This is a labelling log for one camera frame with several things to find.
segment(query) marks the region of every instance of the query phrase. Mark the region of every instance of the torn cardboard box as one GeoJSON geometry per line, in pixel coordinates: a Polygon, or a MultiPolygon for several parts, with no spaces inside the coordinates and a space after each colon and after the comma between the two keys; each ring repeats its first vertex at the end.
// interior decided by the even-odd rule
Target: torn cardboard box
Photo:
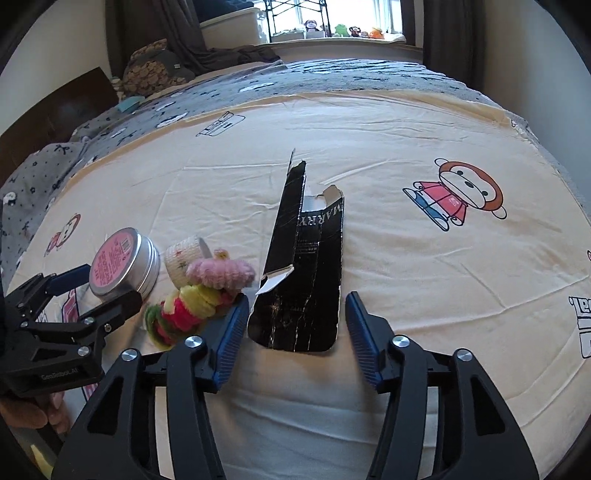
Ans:
{"type": "Polygon", "coordinates": [[[345,198],[304,195],[306,162],[290,162],[248,335],[289,352],[325,352],[339,323],[345,198]]]}

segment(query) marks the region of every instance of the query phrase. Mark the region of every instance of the cream bed sheet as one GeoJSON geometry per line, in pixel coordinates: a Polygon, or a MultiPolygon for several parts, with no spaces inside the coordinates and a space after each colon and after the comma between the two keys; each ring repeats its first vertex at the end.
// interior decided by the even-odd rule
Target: cream bed sheet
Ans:
{"type": "MultiPolygon", "coordinates": [[[[426,349],[474,351],[521,426],[540,475],[549,473],[591,413],[583,358],[589,340],[570,299],[591,294],[591,228],[554,167],[500,109],[449,96],[315,93],[231,112],[244,119],[217,136],[198,133],[224,111],[179,120],[84,168],[48,212],[11,287],[39,271],[91,262],[125,226],[160,251],[198,233],[260,274],[296,148],[308,183],[334,183],[345,195],[342,300],[357,290],[371,313],[426,349]],[[448,168],[456,173],[451,196],[438,183],[440,172],[451,179],[448,168]],[[480,196],[466,209],[455,202],[468,183],[480,196]],[[440,216],[455,217],[444,223],[437,213],[426,215],[410,198],[420,187],[428,198],[442,198],[433,206],[440,216]],[[65,240],[47,252],[59,232],[65,240]]],[[[162,265],[150,300],[171,289],[162,265]]],[[[98,302],[89,292],[77,300],[81,310],[98,302]]],[[[64,301],[52,302],[44,319],[61,321],[64,301]]],[[[156,351],[137,332],[140,321],[109,337],[107,368],[130,344],[156,351]]],[[[75,391],[66,400],[73,414],[84,403],[75,391]]],[[[270,351],[245,338],[229,383],[208,397],[229,480],[363,478],[386,402],[364,383],[344,321],[325,355],[270,351]]],[[[435,410],[431,405],[424,475],[435,410]]],[[[164,431],[164,416],[158,421],[164,431]]],[[[161,472],[172,478],[164,436],[159,448],[161,472]]]]}

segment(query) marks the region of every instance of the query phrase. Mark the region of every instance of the blue gripper pad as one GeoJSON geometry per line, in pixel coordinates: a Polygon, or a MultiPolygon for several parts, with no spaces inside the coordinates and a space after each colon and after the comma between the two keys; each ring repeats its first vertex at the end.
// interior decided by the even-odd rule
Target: blue gripper pad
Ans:
{"type": "Polygon", "coordinates": [[[363,376],[377,391],[382,390],[388,342],[394,336],[388,321],[370,315],[356,291],[347,295],[345,318],[363,376]]]}
{"type": "Polygon", "coordinates": [[[244,329],[248,321],[250,307],[246,295],[241,294],[236,299],[232,309],[226,315],[225,330],[221,332],[217,348],[212,352],[210,360],[213,361],[213,383],[219,390],[225,384],[234,368],[238,349],[244,337],[244,329]]]}
{"type": "Polygon", "coordinates": [[[88,283],[89,278],[90,265],[85,264],[72,268],[67,272],[53,277],[47,284],[46,293],[54,297],[59,297],[70,290],[74,290],[88,283]]]}

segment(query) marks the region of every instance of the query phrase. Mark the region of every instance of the tin lid label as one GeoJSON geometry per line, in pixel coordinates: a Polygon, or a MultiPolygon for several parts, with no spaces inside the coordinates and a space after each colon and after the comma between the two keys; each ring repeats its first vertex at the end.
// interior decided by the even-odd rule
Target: tin lid label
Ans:
{"type": "Polygon", "coordinates": [[[118,232],[100,248],[92,264],[92,283],[106,287],[116,280],[127,266],[134,246],[134,237],[128,232],[118,232]]]}

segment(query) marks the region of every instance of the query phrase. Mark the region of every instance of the wrinkle on sheet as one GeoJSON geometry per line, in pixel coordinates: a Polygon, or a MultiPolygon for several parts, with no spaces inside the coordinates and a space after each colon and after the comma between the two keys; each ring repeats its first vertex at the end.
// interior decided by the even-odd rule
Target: wrinkle on sheet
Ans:
{"type": "Polygon", "coordinates": [[[524,428],[524,427],[530,425],[534,420],[536,420],[537,418],[539,418],[546,410],[548,410],[548,408],[556,401],[556,399],[560,396],[560,394],[571,384],[571,382],[576,377],[576,375],[579,373],[579,371],[581,370],[581,368],[583,368],[583,364],[584,364],[584,362],[581,362],[580,365],[579,365],[579,368],[576,369],[574,372],[572,372],[569,375],[569,377],[565,380],[564,384],[562,384],[560,386],[560,388],[558,388],[554,392],[554,394],[550,397],[550,399],[548,400],[548,402],[546,402],[546,404],[544,405],[543,408],[541,408],[537,412],[535,412],[527,421],[520,422],[519,423],[519,427],[520,428],[524,428]]]}

